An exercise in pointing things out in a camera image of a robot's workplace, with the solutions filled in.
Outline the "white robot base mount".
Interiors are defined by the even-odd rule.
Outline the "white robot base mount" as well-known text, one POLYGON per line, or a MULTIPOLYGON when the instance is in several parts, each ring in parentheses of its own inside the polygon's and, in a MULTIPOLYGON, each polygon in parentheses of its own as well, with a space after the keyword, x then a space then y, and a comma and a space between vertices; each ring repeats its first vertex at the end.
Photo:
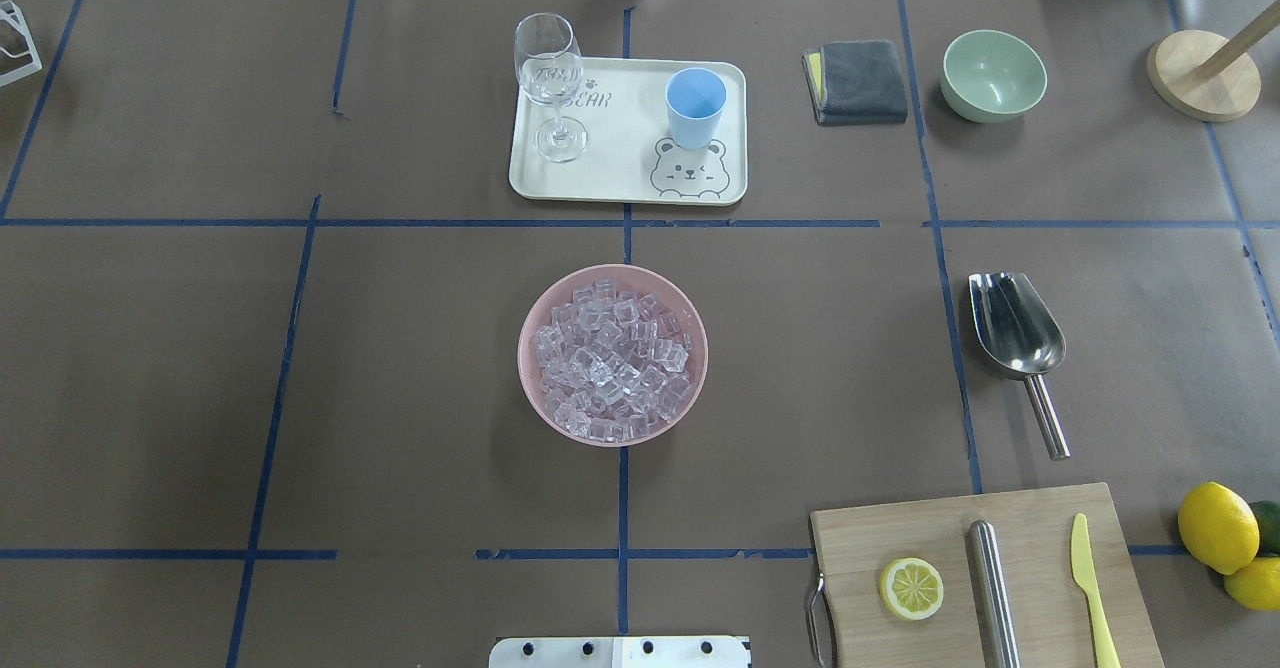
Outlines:
POLYGON ((750 639, 732 635, 508 637, 489 667, 750 667, 750 639))

